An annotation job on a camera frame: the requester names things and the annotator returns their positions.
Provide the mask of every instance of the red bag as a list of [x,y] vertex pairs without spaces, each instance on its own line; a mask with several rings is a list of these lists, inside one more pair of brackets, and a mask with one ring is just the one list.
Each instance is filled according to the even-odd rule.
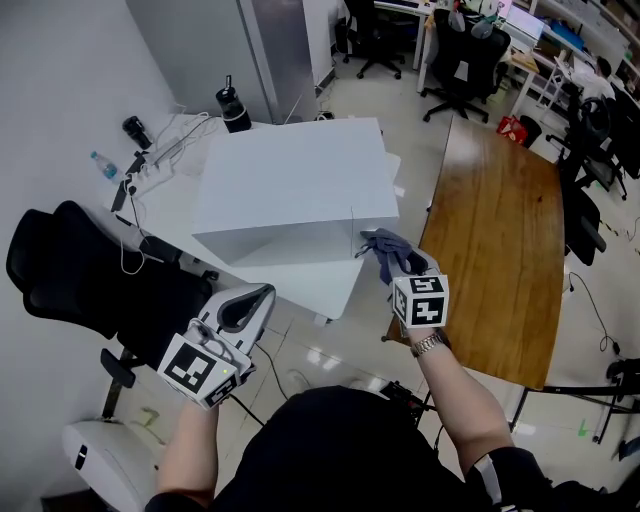
[[524,144],[524,141],[527,139],[527,129],[515,116],[503,117],[496,133],[521,145]]

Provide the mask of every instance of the brown wooden tabletop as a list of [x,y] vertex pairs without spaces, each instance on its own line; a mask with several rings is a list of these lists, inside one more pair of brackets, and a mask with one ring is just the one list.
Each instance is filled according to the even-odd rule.
[[[541,389],[564,274],[556,167],[454,115],[420,248],[448,275],[444,329],[460,363]],[[396,318],[387,336],[406,342]]]

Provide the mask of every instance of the white sleeve stripe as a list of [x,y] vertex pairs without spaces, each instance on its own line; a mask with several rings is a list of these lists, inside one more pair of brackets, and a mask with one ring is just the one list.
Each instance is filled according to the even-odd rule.
[[482,481],[484,482],[484,488],[487,494],[491,498],[494,505],[502,502],[502,490],[500,489],[500,481],[498,480],[498,473],[493,466],[491,457],[487,454],[475,463],[475,468],[480,472]]

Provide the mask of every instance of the metal watch band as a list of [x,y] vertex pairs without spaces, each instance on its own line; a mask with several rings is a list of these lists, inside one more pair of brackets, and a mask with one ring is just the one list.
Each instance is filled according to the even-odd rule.
[[430,334],[429,336],[427,336],[425,339],[420,340],[418,343],[413,345],[411,347],[411,354],[413,355],[413,357],[420,357],[422,354],[424,354],[425,352],[428,352],[436,345],[444,345],[444,344],[445,343],[444,341],[442,341],[440,334],[438,333],[438,331],[436,331],[433,334]]

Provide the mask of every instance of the white storage box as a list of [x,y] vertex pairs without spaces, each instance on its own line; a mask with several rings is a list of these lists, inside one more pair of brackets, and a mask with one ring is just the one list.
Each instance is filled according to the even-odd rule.
[[229,265],[313,263],[397,219],[377,120],[341,119],[215,137],[192,234]]

